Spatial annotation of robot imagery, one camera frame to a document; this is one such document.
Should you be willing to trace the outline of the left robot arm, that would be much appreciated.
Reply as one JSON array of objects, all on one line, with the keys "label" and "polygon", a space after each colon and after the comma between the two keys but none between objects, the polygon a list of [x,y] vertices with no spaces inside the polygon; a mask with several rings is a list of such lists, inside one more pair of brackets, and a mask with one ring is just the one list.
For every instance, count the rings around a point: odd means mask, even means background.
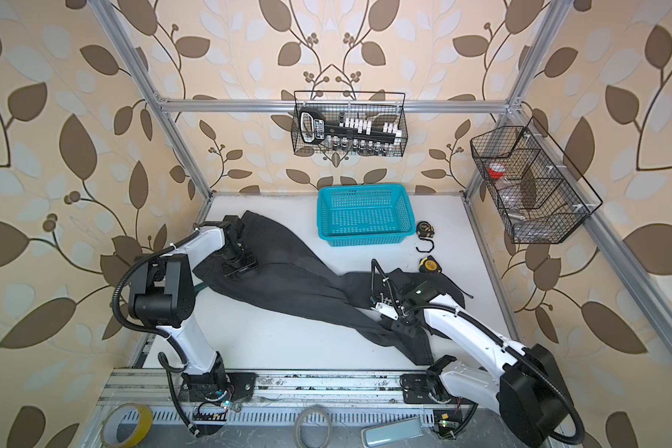
[{"label": "left robot arm", "polygon": [[190,388],[211,394],[228,391],[230,380],[220,354],[207,343],[193,316],[197,292],[192,269],[211,256],[217,257],[228,280],[256,268],[256,256],[242,242],[243,231],[237,216],[206,221],[180,242],[138,258],[112,296],[113,315],[121,326],[160,336],[177,353],[177,366],[166,354],[158,354],[162,369],[179,374]]}]

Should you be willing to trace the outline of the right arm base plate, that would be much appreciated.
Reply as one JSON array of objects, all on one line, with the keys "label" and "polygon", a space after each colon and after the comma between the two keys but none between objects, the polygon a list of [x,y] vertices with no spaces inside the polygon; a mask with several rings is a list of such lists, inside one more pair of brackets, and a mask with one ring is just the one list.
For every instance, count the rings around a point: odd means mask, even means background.
[{"label": "right arm base plate", "polygon": [[406,404],[435,404],[440,401],[438,383],[431,374],[403,373],[399,386]]}]

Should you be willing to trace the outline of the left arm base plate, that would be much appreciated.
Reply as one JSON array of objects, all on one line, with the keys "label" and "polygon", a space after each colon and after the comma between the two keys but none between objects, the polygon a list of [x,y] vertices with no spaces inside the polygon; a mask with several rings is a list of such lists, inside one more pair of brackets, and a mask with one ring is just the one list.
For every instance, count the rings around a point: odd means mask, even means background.
[{"label": "left arm base plate", "polygon": [[181,377],[189,401],[222,402],[251,398],[257,373],[182,373]]}]

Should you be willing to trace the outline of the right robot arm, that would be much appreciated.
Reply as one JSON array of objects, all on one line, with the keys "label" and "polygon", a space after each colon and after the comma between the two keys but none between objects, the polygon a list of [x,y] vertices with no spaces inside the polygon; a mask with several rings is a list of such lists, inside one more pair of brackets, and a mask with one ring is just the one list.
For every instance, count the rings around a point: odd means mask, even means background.
[{"label": "right robot arm", "polygon": [[397,330],[407,335],[434,330],[478,362],[478,367],[472,368],[445,355],[417,382],[401,381],[405,399],[418,396],[441,405],[470,405],[459,422],[438,423],[442,438],[457,438],[483,406],[498,414],[511,433],[529,447],[539,447],[547,439],[567,445],[584,442],[584,420],[554,356],[544,346],[527,347],[491,330],[429,281],[398,289],[386,278],[373,284],[371,304]]}]

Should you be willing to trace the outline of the dark grey trousers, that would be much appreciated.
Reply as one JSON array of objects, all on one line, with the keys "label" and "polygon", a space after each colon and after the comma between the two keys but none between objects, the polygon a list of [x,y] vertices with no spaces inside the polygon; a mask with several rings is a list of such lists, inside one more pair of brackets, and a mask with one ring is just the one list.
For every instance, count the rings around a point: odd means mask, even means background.
[{"label": "dark grey trousers", "polygon": [[429,332],[422,324],[374,321],[371,274],[336,274],[287,227],[251,211],[241,216],[242,243],[258,266],[237,277],[226,276],[223,259],[211,255],[194,274],[219,294],[276,313],[350,328],[375,345],[394,347],[413,364],[434,362]]}]

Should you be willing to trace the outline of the teal plastic basket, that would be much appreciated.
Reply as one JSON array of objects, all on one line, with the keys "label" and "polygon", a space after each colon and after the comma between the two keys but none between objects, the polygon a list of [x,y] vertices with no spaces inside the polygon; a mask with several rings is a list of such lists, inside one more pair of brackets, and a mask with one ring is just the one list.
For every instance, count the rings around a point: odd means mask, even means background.
[{"label": "teal plastic basket", "polygon": [[317,230],[333,248],[399,244],[416,219],[400,184],[328,187],[318,193]]}]

